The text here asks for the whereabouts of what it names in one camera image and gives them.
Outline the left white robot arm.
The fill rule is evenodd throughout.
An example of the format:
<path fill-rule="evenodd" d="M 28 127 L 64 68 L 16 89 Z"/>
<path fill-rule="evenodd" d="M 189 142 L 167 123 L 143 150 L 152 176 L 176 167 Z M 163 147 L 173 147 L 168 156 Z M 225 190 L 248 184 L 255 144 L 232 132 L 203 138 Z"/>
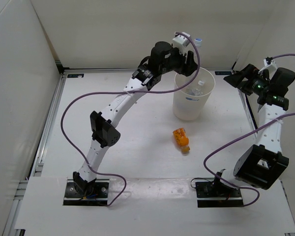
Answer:
<path fill-rule="evenodd" d="M 126 112 L 160 82 L 165 73 L 175 71 L 190 76 L 197 70 L 192 51 L 184 52 L 188 40 L 174 39 L 172 43 L 157 42 L 149 56 L 145 57 L 124 87 L 124 94 L 118 95 L 100 112 L 90 114 L 92 142 L 86 161 L 79 171 L 73 173 L 74 187 L 82 196 L 87 197 L 95 189 L 97 170 L 108 148 L 120 139 L 116 127 Z"/>

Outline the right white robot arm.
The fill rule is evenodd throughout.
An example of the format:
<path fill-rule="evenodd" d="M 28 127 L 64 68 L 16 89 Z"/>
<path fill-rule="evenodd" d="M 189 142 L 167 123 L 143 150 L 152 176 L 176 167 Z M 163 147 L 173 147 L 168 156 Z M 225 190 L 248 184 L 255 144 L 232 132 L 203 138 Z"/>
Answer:
<path fill-rule="evenodd" d="M 282 154 L 281 128 L 278 117 L 286 113 L 289 101 L 285 98 L 288 86 L 295 80 L 295 72 L 279 67 L 269 76 L 268 69 L 260 71 L 252 64 L 224 78 L 233 87 L 246 95 L 258 95 L 260 126 L 269 124 L 257 133 L 253 144 L 237 161 L 233 170 L 221 170 L 211 184 L 211 191 L 221 197 L 229 188 L 253 186 L 269 189 L 289 164 Z"/>

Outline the blue label plastic bottle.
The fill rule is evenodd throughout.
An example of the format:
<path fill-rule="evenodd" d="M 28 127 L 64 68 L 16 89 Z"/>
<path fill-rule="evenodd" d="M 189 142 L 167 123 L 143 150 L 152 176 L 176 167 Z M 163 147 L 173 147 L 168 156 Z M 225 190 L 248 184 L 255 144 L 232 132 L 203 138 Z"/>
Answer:
<path fill-rule="evenodd" d="M 191 96 L 202 96 L 204 94 L 202 87 L 188 87 L 186 93 Z"/>

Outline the clear plastic bottle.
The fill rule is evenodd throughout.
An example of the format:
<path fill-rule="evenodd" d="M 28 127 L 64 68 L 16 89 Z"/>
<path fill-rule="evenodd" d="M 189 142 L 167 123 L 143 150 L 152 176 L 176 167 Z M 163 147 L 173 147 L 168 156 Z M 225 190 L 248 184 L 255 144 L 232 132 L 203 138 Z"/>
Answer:
<path fill-rule="evenodd" d="M 194 42 L 194 44 L 195 44 L 195 46 L 197 48 L 197 51 L 200 54 L 201 51 L 202 51 L 203 40 L 201 38 L 195 38 L 193 42 Z"/>

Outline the white label lemon bottle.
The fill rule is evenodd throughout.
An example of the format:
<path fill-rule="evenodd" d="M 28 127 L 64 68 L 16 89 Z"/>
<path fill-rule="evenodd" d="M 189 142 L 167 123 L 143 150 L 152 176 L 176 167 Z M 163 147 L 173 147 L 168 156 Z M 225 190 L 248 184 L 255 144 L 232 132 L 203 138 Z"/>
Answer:
<path fill-rule="evenodd" d="M 205 82 L 202 81 L 202 80 L 199 80 L 198 83 L 197 83 L 196 89 L 202 90 L 204 85 L 205 85 Z"/>

